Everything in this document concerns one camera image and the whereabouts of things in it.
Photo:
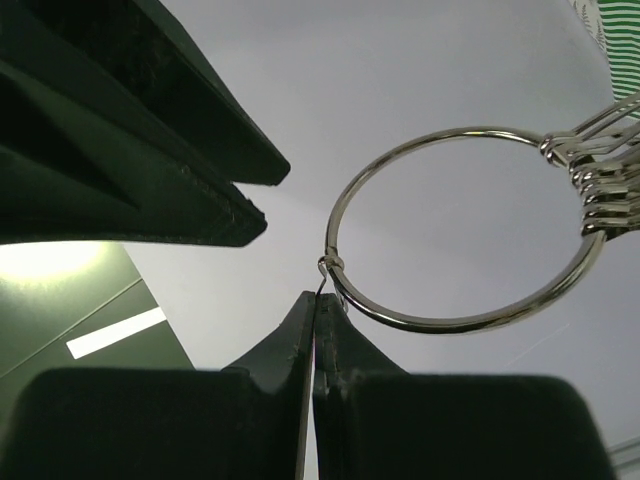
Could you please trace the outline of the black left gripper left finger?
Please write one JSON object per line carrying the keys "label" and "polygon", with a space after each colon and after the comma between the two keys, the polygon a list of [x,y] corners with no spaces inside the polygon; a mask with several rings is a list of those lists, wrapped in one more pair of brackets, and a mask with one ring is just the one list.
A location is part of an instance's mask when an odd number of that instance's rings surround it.
{"label": "black left gripper left finger", "polygon": [[300,479],[316,297],[219,371],[54,369],[22,392],[5,479]]}

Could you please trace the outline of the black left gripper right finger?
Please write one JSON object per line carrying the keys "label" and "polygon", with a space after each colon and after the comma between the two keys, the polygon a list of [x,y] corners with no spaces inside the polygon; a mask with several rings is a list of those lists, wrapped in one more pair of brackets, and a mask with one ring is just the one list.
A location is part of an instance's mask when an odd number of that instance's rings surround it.
{"label": "black left gripper right finger", "polygon": [[548,376],[408,373],[320,295],[313,410],[323,479],[612,479],[590,411]]}

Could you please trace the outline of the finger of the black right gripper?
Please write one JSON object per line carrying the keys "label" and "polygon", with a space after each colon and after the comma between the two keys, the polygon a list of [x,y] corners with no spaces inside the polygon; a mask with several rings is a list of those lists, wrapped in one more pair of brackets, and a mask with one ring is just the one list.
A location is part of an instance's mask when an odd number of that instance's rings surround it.
{"label": "finger of the black right gripper", "polygon": [[30,11],[108,72],[232,182],[278,185],[291,166],[159,1],[32,1]]}
{"label": "finger of the black right gripper", "polygon": [[243,247],[264,214],[22,1],[1,5],[1,240]]}

